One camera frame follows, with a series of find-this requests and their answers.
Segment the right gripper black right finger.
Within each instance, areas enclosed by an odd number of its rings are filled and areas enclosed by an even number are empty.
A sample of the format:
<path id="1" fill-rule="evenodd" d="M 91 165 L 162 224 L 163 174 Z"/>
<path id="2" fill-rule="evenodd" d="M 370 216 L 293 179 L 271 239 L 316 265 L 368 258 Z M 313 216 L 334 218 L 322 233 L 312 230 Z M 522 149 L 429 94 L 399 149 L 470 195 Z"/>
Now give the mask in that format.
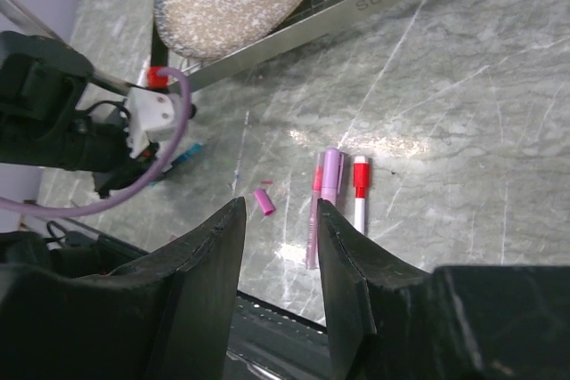
<path id="1" fill-rule="evenodd" d="M 420 270 L 328 201 L 318 250 L 336 379 L 566 379 L 566 266 Z"/>

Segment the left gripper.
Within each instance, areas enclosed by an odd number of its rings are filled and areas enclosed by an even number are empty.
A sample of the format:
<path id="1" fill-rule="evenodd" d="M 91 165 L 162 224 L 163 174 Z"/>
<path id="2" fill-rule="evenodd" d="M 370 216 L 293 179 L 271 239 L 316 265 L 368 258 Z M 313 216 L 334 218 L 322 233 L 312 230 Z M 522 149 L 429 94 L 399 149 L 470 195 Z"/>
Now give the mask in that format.
<path id="1" fill-rule="evenodd" d="M 113 101 L 103 122 L 93 107 L 76 108 L 93 74 L 91 62 L 60 41 L 2 32 L 2 162 L 90 172 L 102 198 L 145 174 L 156 145 L 149 157 L 130 157 L 124 103 Z"/>

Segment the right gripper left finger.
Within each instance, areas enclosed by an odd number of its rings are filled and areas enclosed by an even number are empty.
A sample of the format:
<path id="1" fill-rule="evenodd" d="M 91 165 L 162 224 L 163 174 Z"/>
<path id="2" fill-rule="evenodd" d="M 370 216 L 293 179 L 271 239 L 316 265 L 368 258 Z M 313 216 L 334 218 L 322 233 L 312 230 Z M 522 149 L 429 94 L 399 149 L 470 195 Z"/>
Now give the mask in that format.
<path id="1" fill-rule="evenodd" d="M 68 278 L 33 232 L 1 237 L 4 379 L 219 379 L 246 231 L 244 198 L 101 275 Z"/>

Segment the small red pen cap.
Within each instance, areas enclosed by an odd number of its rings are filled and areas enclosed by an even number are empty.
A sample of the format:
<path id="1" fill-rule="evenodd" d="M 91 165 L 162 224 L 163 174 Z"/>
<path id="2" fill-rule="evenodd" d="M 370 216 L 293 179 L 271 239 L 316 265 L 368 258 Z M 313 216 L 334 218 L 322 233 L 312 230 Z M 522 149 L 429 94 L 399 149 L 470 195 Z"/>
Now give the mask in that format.
<path id="1" fill-rule="evenodd" d="M 364 155 L 355 156 L 353 162 L 353 187 L 356 198 L 366 199 L 367 191 L 370 187 L 370 179 L 369 159 Z"/>

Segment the white pen with red tip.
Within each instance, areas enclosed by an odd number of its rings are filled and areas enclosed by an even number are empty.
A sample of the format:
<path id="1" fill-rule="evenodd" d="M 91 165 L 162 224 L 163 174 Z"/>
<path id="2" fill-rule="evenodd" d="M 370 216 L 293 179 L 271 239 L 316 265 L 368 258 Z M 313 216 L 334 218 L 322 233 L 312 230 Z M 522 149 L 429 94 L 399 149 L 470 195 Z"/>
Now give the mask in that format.
<path id="1" fill-rule="evenodd" d="M 366 233 L 366 197 L 370 187 L 370 162 L 364 155 L 354 157 L 354 227 L 361 234 Z"/>

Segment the thick pink marker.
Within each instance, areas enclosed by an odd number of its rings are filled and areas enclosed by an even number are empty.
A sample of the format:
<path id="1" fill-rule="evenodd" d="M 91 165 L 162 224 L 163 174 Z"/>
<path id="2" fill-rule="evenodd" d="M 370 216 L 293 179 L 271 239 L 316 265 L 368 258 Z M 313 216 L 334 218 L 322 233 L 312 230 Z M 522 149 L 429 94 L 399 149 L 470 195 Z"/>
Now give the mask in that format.
<path id="1" fill-rule="evenodd" d="M 322 190 L 324 200 L 333 206 L 337 204 L 338 195 L 342 187 L 345 155 L 336 148 L 327 148 L 324 152 L 322 164 Z"/>

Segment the slim pink highlighter pen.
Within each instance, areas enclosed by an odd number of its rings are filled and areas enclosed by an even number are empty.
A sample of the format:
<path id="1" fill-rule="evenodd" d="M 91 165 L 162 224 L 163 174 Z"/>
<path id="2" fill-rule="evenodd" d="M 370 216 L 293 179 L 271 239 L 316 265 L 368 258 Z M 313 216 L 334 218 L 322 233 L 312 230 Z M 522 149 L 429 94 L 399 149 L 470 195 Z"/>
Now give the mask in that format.
<path id="1" fill-rule="evenodd" d="M 308 270 L 317 268 L 317 204 L 322 193 L 322 174 L 323 174 L 324 153 L 318 152 L 315 157 L 315 166 L 313 169 L 311 200 L 308 218 L 308 236 L 305 251 L 305 267 Z"/>

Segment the blue pen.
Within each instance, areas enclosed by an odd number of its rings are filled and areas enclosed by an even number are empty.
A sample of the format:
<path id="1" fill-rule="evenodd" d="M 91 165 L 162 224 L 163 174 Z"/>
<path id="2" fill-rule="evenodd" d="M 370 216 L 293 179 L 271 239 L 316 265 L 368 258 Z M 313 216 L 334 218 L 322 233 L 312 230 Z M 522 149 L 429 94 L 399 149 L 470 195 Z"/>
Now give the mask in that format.
<path id="1" fill-rule="evenodd" d="M 174 172 L 179 166 L 187 162 L 189 159 L 198 154 L 203 148 L 202 143 L 194 143 L 189 149 L 180 153 L 171 159 L 171 161 L 162 169 L 162 171 L 154 178 L 153 181 L 149 183 L 149 186 L 153 186 L 158 182 L 164 181 L 171 173 Z"/>

